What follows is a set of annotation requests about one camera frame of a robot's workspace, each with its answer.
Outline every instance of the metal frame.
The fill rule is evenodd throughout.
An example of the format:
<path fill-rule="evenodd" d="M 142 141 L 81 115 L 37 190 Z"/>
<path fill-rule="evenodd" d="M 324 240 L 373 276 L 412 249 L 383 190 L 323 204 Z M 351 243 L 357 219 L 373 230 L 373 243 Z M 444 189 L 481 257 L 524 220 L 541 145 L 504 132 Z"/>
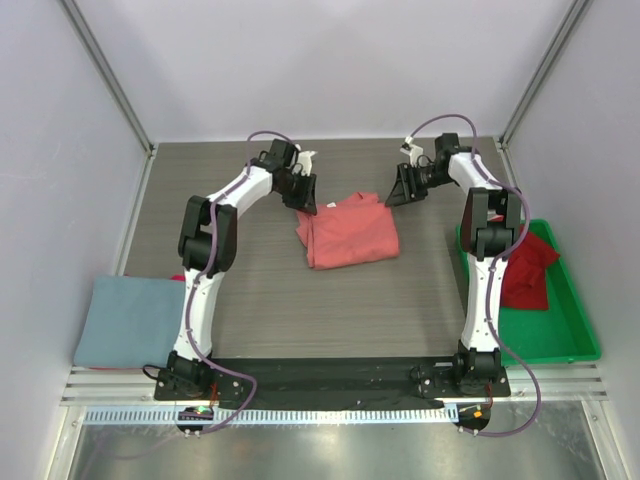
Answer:
<path fill-rule="evenodd" d="M 604 413 L 609 403 L 607 393 L 600 378 L 600 373 L 595 364 L 571 364 L 571 365 L 539 365 L 534 367 L 534 372 L 539 380 L 544 401 L 583 401 L 585 414 L 590 421 L 591 433 L 601 456 L 601 461 L 607 478 L 628 478 L 624 476 L 624 462 L 617 451 L 615 436 L 609 425 L 609 420 Z M 535 390 L 527 372 L 519 366 L 507 367 L 507 376 L 512 388 L 512 396 L 508 398 L 495 398 L 496 402 L 532 402 L 535 401 Z M 63 393 L 61 409 L 65 411 L 65 419 L 60 430 L 58 446 L 51 464 L 47 480 L 64 480 L 71 471 L 76 448 L 80 438 L 80 430 L 84 424 L 88 412 L 96 413 L 104 410 L 106 406 L 116 407 L 115 410 L 128 412 L 131 410 L 146 413 L 145 424 L 153 413 L 167 408 L 206 405 L 207 401 L 181 401 L 159 402 L 153 399 L 155 383 L 140 373 L 132 370 L 92 370 L 74 367 L 69 375 L 67 387 Z M 443 399 L 446 403 L 455 403 L 460 399 Z M 466 402 L 482 402 L 486 399 L 465 398 Z M 384 421 L 369 415 L 358 416 L 351 419 L 351 423 Z M 307 412 L 305 418 L 311 418 L 310 422 L 318 417 L 315 412 Z M 122 424 L 131 424 L 131 416 L 123 415 Z M 429 416 L 422 418 L 421 413 L 414 412 L 411 421 L 429 422 Z M 91 423 L 96 423 L 99 415 L 91 416 Z M 271 424 L 267 416 L 256 416 L 258 420 L 253 425 Z M 598 422 L 598 428 L 593 427 L 593 422 Z M 113 424 L 113 419 L 105 421 L 105 424 Z"/>
<path fill-rule="evenodd" d="M 595 364 L 538 365 L 534 372 L 545 401 L 607 400 L 607 392 Z M 507 367 L 511 397 L 495 398 L 496 402 L 534 401 L 535 389 L 527 372 L 520 366 Z M 155 382 L 140 370 L 91 370 L 74 367 L 67 380 L 60 405 L 63 407 L 88 406 L 144 406 L 204 405 L 208 402 L 160 402 L 153 398 Z M 445 398 L 455 403 L 459 398 Z M 486 399 L 465 398 L 465 402 Z"/>
<path fill-rule="evenodd" d="M 127 95 L 124 93 L 124 90 L 120 86 L 120 82 L 116 78 L 116 75 L 113 73 L 107 58 L 105 57 L 102 49 L 100 48 L 100 44 L 96 40 L 91 28 L 87 24 L 87 21 L 82 15 L 80 8 L 76 4 L 75 0 L 58 0 L 60 6 L 67 14 L 67 18 L 69 22 L 73 26 L 74 30 L 78 34 L 80 41 L 85 47 L 85 50 L 89 57 L 91 58 L 93 64 L 95 65 L 98 73 L 104 80 L 105 86 L 109 93 L 111 93 L 114 101 L 120 108 L 120 111 L 124 115 L 127 123 L 135 133 L 140 145 L 147 153 L 147 155 L 151 155 L 151 151 L 153 149 L 153 145 L 151 140 L 149 140 L 149 136 L 144 130 L 144 127 L 140 123 L 136 112 L 133 110 L 131 103 L 129 103 L 129 99 Z"/>
<path fill-rule="evenodd" d="M 148 155 L 138 192 L 132 208 L 127 231 L 123 238 L 116 273 L 124 273 L 131 241 L 147 187 L 156 147 L 149 140 L 138 116 L 127 99 L 100 45 L 82 15 L 75 0 L 58 0 L 67 14 L 87 54 L 90 56 L 106 88 L 112 94 L 126 121 L 134 131 L 142 148 Z M 518 102 L 504 133 L 494 139 L 504 163 L 508 179 L 517 186 L 517 176 L 512 167 L 509 142 L 526 115 L 536 95 L 548 78 L 553 66 L 583 18 L 592 0 L 574 0 L 554 35 L 535 74 L 522 98 Z M 595 364 L 536 366 L 534 372 L 540 381 L 544 401 L 582 400 L 585 415 L 607 478 L 630 478 L 624 460 L 620 456 L 617 439 L 611 428 L 610 410 L 606 390 Z M 533 384 L 526 371 L 517 366 L 508 367 L 507 376 L 512 388 L 509 398 L 496 398 L 497 402 L 535 401 Z M 159 407 L 178 407 L 206 404 L 208 402 L 157 402 L 153 399 L 155 384 L 139 370 L 97 371 L 73 368 L 65 388 L 60 413 L 63 418 L 59 429 L 57 448 L 52 456 L 48 480 L 66 479 L 76 453 L 85 416 L 91 408 L 104 406 L 133 407 L 142 410 L 157 410 Z M 456 399 L 443 399 L 454 402 Z M 465 399 L 465 401 L 484 399 Z"/>
<path fill-rule="evenodd" d="M 609 402 L 583 401 L 582 408 L 607 479 L 631 478 L 611 425 L 611 404 Z"/>
<path fill-rule="evenodd" d="M 69 477 L 86 413 L 86 407 L 60 408 L 64 413 L 64 421 L 60 428 L 49 471 L 45 477 L 47 480 L 67 480 Z"/>
<path fill-rule="evenodd" d="M 569 7 L 562 23 L 560 23 L 556 34 L 551 40 L 547 51 L 542 57 L 542 61 L 538 65 L 536 72 L 533 74 L 527 89 L 518 102 L 518 106 L 511 115 L 509 122 L 507 122 L 507 127 L 500 137 L 501 144 L 508 145 L 511 139 L 513 139 L 513 135 L 520 125 L 520 122 L 529 110 L 531 103 L 542 88 L 542 85 L 547 80 L 554 65 L 557 63 L 558 58 L 571 38 L 571 35 L 582 18 L 584 18 L 584 14 L 587 12 L 591 3 L 592 0 L 574 0 L 572 5 Z"/>
<path fill-rule="evenodd" d="M 131 208 L 131 214 L 129 215 L 129 223 L 125 231 L 122 243 L 118 253 L 118 263 L 116 264 L 116 275 L 124 275 L 124 270 L 127 266 L 127 259 L 129 258 L 129 251 L 131 250 L 131 243 L 133 242 L 133 235 L 136 231 L 138 224 L 138 217 L 140 216 L 140 209 L 142 208 L 142 201 L 144 200 L 144 194 L 147 191 L 147 184 L 149 183 L 149 176 L 151 175 L 151 167 L 156 159 L 158 153 L 158 147 L 153 146 L 151 154 L 147 158 L 142 175 L 140 176 L 140 182 L 138 183 L 138 189 L 136 191 L 136 197 Z"/>

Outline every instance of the cable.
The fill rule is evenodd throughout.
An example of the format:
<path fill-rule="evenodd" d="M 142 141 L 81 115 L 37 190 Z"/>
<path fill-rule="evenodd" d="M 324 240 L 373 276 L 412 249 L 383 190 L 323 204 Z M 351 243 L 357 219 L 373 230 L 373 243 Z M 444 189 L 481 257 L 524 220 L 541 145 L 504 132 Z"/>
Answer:
<path fill-rule="evenodd" d="M 150 378 L 154 382 L 157 381 L 158 377 L 157 376 L 154 377 L 149 372 L 147 372 L 147 368 L 155 368 L 157 370 L 162 370 L 162 367 L 158 367 L 157 365 L 151 365 L 151 364 L 146 364 L 142 366 L 142 373 L 144 374 L 144 376 L 147 378 Z"/>
<path fill-rule="evenodd" d="M 284 140 L 286 140 L 289 143 L 293 143 L 293 141 L 278 132 L 274 132 L 272 130 L 259 130 L 257 132 L 252 133 L 251 135 L 249 135 L 247 137 L 247 153 L 249 151 L 249 143 L 251 142 L 251 140 L 253 140 L 255 137 L 257 137 L 258 135 L 273 135 L 276 137 L 280 137 Z M 245 375 L 244 373 L 240 373 L 240 372 L 235 372 L 233 370 L 229 370 L 228 368 L 223 367 L 222 365 L 218 365 L 215 362 L 212 362 L 211 360 L 209 360 L 198 348 L 198 344 L 196 343 L 195 339 L 193 338 L 193 334 L 192 334 L 192 329 L 191 329 L 191 306 L 193 304 L 193 299 L 196 293 L 196 290 L 198 288 L 198 285 L 200 284 L 200 278 L 203 275 L 206 275 L 207 273 L 209 273 L 211 271 L 211 269 L 213 268 L 214 262 L 215 262 L 215 257 L 216 257 L 216 253 L 217 253 L 217 248 L 218 248 L 218 238 L 217 238 L 217 224 L 216 224 L 216 205 L 218 204 L 218 202 L 224 198 L 226 195 L 230 194 L 231 192 L 233 192 L 234 190 L 236 190 L 237 188 L 239 188 L 242 184 L 244 184 L 247 179 L 249 178 L 249 173 L 251 172 L 251 160 L 252 158 L 247 155 L 247 163 L 245 165 L 246 167 L 246 172 L 245 174 L 242 176 L 242 178 L 240 178 L 240 180 L 238 180 L 235 184 L 231 185 L 228 189 L 226 189 L 224 192 L 222 192 L 220 195 L 218 195 L 214 200 L 211 201 L 211 209 L 210 209 L 210 213 L 211 213 L 211 252 L 209 254 L 209 259 L 207 260 L 207 265 L 205 266 L 204 270 L 202 270 L 200 273 L 198 273 L 196 275 L 196 278 L 194 279 L 193 282 L 193 288 L 191 289 L 191 292 L 189 292 L 189 297 L 187 299 L 187 305 L 185 308 L 185 326 L 186 326 L 186 333 L 187 333 L 187 338 L 189 340 L 189 343 L 191 344 L 191 348 L 193 348 L 193 351 L 196 352 L 196 355 L 204 362 L 206 363 L 210 368 L 214 369 L 214 370 L 219 370 L 220 372 L 223 372 L 227 375 L 231 375 L 237 378 L 241 378 L 243 380 L 248 380 L 249 382 L 251 382 L 251 391 L 249 392 L 249 395 L 247 396 L 247 398 L 245 399 L 245 401 L 240 405 L 240 407 L 233 412 L 231 415 L 229 415 L 229 417 L 227 417 L 226 419 L 224 419 L 222 422 L 213 425 L 211 427 L 208 428 L 203 428 L 200 431 L 201 435 L 207 434 L 207 433 L 213 433 L 216 432 L 218 430 L 221 430 L 222 428 L 224 428 L 225 426 L 227 426 L 231 421 L 233 421 L 238 415 L 240 415 L 240 413 L 249 405 L 249 403 L 251 403 L 251 400 L 253 400 L 253 397 L 255 396 L 256 390 L 258 388 L 258 381 L 252 377 L 251 375 Z M 144 373 L 145 376 L 147 376 L 150 379 L 154 379 L 154 377 L 149 374 L 149 372 L 146 371 L 147 368 L 159 368 L 155 365 L 145 365 L 142 368 L 142 373 Z M 134 455 L 116 455 L 116 454 L 112 454 L 109 453 L 108 455 L 115 459 L 115 460 L 136 460 L 138 458 L 142 458 L 145 457 L 147 455 L 149 455 L 150 453 L 153 453 L 154 451 L 156 451 L 158 448 L 160 448 L 161 446 L 173 441 L 176 438 L 180 438 L 182 437 L 182 434 L 174 434 L 174 435 L 169 435 L 167 437 L 165 437 L 164 439 L 160 440 L 159 442 L 157 442 L 155 445 L 152 445 L 151 447 L 149 447 L 148 449 L 144 450 L 143 452 L 134 454 Z M 98 455 L 99 452 L 101 452 L 104 448 L 104 442 L 105 442 L 106 438 L 103 436 L 102 438 L 99 438 L 98 441 L 96 442 L 96 446 L 93 450 L 93 452 L 91 452 L 91 455 L 89 456 L 89 459 L 87 460 L 87 463 L 85 464 L 84 468 L 82 469 L 82 473 L 80 475 L 80 479 L 81 480 L 86 480 L 87 475 L 89 474 L 89 471 L 91 470 L 91 466 L 93 465 L 93 463 L 95 462 L 95 459 Z"/>
<path fill-rule="evenodd" d="M 473 140 L 471 143 L 471 163 L 473 164 L 477 172 L 480 174 L 480 176 L 484 180 L 486 180 L 492 185 L 495 185 L 496 187 L 504 188 L 508 192 L 513 193 L 516 197 L 518 197 L 518 199 L 522 203 L 522 208 L 524 210 L 524 225 L 522 227 L 522 232 L 520 233 L 520 236 L 515 241 L 515 243 L 511 245 L 511 247 L 507 248 L 504 252 L 498 254 L 493 259 L 493 261 L 491 262 L 491 265 L 489 266 L 489 281 L 487 284 L 487 295 L 485 297 L 485 316 L 487 317 L 487 325 L 489 327 L 489 331 L 491 332 L 491 335 L 493 336 L 496 343 L 500 346 L 502 350 L 507 352 L 507 354 L 511 355 L 511 357 L 516 362 L 518 362 L 531 377 L 533 386 L 536 389 L 536 407 L 533 410 L 531 417 L 529 417 L 529 419 L 525 423 L 523 423 L 518 428 L 514 428 L 513 430 L 509 430 L 507 432 L 478 432 L 478 431 L 474 431 L 469 428 L 463 427 L 463 431 L 473 435 L 479 435 L 481 437 L 492 437 L 492 438 L 508 437 L 508 436 L 515 435 L 517 433 L 522 432 L 523 430 L 528 428 L 533 422 L 536 421 L 536 419 L 538 418 L 538 415 L 540 414 L 540 409 L 542 408 L 542 392 L 540 391 L 540 384 L 538 382 L 538 379 L 533 373 L 533 370 L 531 370 L 531 367 L 529 367 L 529 365 L 522 358 L 520 358 L 520 356 L 518 356 L 513 350 L 511 350 L 507 345 L 505 345 L 505 343 L 502 341 L 502 339 L 498 335 L 498 332 L 496 331 L 493 325 L 493 317 L 491 316 L 491 289 L 493 287 L 493 280 L 494 280 L 496 265 L 498 264 L 498 261 L 511 255 L 522 244 L 527 233 L 529 232 L 529 224 L 531 222 L 531 211 L 529 209 L 529 204 L 527 203 L 526 199 L 517 188 L 514 188 L 510 185 L 506 185 L 504 183 L 501 183 L 497 180 L 490 178 L 489 175 L 484 171 L 484 169 L 480 167 L 480 165 L 476 160 L 476 152 L 478 150 L 477 149 L 478 131 L 476 130 L 476 126 L 468 117 L 464 115 L 460 115 L 459 113 L 449 113 L 445 115 L 438 115 L 437 117 L 433 117 L 432 119 L 427 120 L 426 122 L 420 124 L 418 128 L 416 128 L 411 133 L 411 137 L 414 137 L 418 132 L 420 132 L 420 130 L 422 130 L 427 125 L 430 125 L 431 123 L 434 123 L 438 120 L 442 120 L 445 118 L 459 118 L 469 124 L 469 126 L 471 127 L 471 132 L 473 133 Z"/>
<path fill-rule="evenodd" d="M 293 143 L 293 141 L 289 137 L 287 137 L 286 135 L 283 135 L 283 134 L 281 134 L 279 132 L 275 132 L 275 131 L 272 131 L 272 130 L 258 130 L 257 132 L 253 132 L 251 135 L 249 135 L 247 137 L 247 149 L 248 149 L 248 146 L 249 146 L 249 142 L 251 142 L 251 140 L 253 140 L 258 135 L 274 135 L 274 136 L 277 136 L 277 137 L 280 137 L 280 138 L 286 140 L 289 143 Z M 187 339 L 189 340 L 189 343 L 191 344 L 191 348 L 193 348 L 193 351 L 196 352 L 196 355 L 200 358 L 200 360 L 202 360 L 204 363 L 206 363 L 212 370 L 218 370 L 218 371 L 220 371 L 222 373 L 225 373 L 227 375 L 231 375 L 233 377 L 240 378 L 242 380 L 247 380 L 247 381 L 251 382 L 251 391 L 249 392 L 249 395 L 247 395 L 247 398 L 244 400 L 244 402 L 242 402 L 240 407 L 238 407 L 238 409 L 235 412 L 233 412 L 231 415 L 229 415 L 227 418 L 225 418 L 220 423 L 218 423 L 216 425 L 213 425 L 211 427 L 203 428 L 200 431 L 201 435 L 205 435 L 207 433 L 217 432 L 218 430 L 224 428 L 227 424 L 232 422 L 238 415 L 240 415 L 240 413 L 242 413 L 242 411 L 245 408 L 247 408 L 249 403 L 251 403 L 251 400 L 253 400 L 253 397 L 256 394 L 256 390 L 258 389 L 258 381 L 255 379 L 255 377 L 252 377 L 251 375 L 246 375 L 244 373 L 236 372 L 234 370 L 230 370 L 230 369 L 225 368 L 222 365 L 219 365 L 219 364 L 211 361 L 210 359 L 208 359 L 200 351 L 200 349 L 198 348 L 198 344 L 196 343 L 195 339 L 193 338 L 193 333 L 192 333 L 192 329 L 191 329 L 191 306 L 193 304 L 193 299 L 195 297 L 198 285 L 200 285 L 200 278 L 202 278 L 203 275 L 207 275 L 211 271 L 211 269 L 213 268 L 213 265 L 215 263 L 215 258 L 216 258 L 216 252 L 217 252 L 217 249 L 218 249 L 218 226 L 217 226 L 217 222 L 216 222 L 216 206 L 218 205 L 218 202 L 220 200 L 222 200 L 224 197 L 226 197 L 227 195 L 229 195 L 230 193 L 232 193 L 233 191 L 238 189 L 240 186 L 242 186 L 247 181 L 247 179 L 249 178 L 249 173 L 251 172 L 251 166 L 252 166 L 251 165 L 251 159 L 249 158 L 247 160 L 246 173 L 240 178 L 240 180 L 238 180 L 235 184 L 231 185 L 224 192 L 220 193 L 220 195 L 218 195 L 215 199 L 211 200 L 211 207 L 210 207 L 210 214 L 211 214 L 211 252 L 209 254 L 209 259 L 207 260 L 207 265 L 204 267 L 204 270 L 202 270 L 200 273 L 198 273 L 196 275 L 195 279 L 193 280 L 193 288 L 189 292 L 189 297 L 187 298 L 187 305 L 186 305 L 186 308 L 185 308 L 185 316 L 184 316 L 185 317 L 185 327 L 186 327 Z"/>

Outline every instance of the metal floor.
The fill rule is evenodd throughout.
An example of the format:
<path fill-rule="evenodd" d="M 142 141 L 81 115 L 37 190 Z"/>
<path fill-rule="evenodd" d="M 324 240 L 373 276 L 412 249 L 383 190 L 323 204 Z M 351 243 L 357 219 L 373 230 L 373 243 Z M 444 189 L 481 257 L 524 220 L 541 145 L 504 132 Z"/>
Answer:
<path fill-rule="evenodd" d="M 528 402 L 496 404 L 491 426 L 513 428 L 532 409 Z M 86 480 L 83 473 L 91 480 L 606 478 L 580 402 L 547 403 L 533 426 L 505 439 L 473 438 L 449 424 L 239 427 L 201 439 L 176 438 L 135 460 L 105 454 L 135 455 L 175 431 L 84 427 L 69 478 Z M 93 455 L 102 438 L 103 451 Z"/>
<path fill-rule="evenodd" d="M 304 141 L 317 150 L 318 203 L 354 191 L 384 201 L 401 140 Z M 433 140 L 421 140 L 433 155 Z M 268 143 L 251 144 L 251 154 Z M 505 179 L 491 138 L 479 142 L 483 161 Z M 151 169 L 126 273 L 181 273 L 177 242 L 187 200 L 232 181 L 246 158 L 244 142 L 161 144 Z M 216 304 L 213 348 L 221 357 L 366 357 L 449 354 L 464 325 L 466 282 L 455 251 L 455 226 L 466 196 L 449 184 L 423 202 L 398 207 L 397 259 L 330 271 L 310 270 L 293 210 L 277 194 L 260 200 L 239 224 L 236 261 Z"/>

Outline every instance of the green tray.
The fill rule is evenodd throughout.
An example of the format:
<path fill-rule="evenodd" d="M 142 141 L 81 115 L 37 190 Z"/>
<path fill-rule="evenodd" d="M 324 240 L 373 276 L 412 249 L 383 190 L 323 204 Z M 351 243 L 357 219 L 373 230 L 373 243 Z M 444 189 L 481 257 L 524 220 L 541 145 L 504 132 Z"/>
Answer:
<path fill-rule="evenodd" d="M 460 227 L 456 230 L 458 252 L 468 281 L 469 262 L 460 245 Z M 551 227 L 545 220 L 532 220 L 530 231 L 560 252 Z M 598 360 L 601 356 L 600 345 L 562 257 L 547 269 L 546 277 L 549 310 L 501 307 L 500 337 L 527 363 Z M 509 355 L 503 355 L 502 363 L 514 365 L 516 361 Z"/>

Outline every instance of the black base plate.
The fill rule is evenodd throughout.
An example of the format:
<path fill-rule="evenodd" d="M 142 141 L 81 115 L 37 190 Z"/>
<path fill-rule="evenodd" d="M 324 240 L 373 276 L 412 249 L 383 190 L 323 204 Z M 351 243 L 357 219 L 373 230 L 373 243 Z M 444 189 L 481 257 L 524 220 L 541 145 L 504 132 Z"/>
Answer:
<path fill-rule="evenodd" d="M 441 408 L 437 398 L 484 397 L 482 385 L 456 386 L 451 357 L 218 359 L 225 368 L 252 375 L 257 393 L 249 408 L 260 410 L 414 410 Z M 495 382 L 494 397 L 510 395 Z M 235 409 L 251 383 L 215 372 L 220 406 Z M 200 399 L 209 399 L 211 391 Z M 156 384 L 156 400 L 194 400 Z"/>

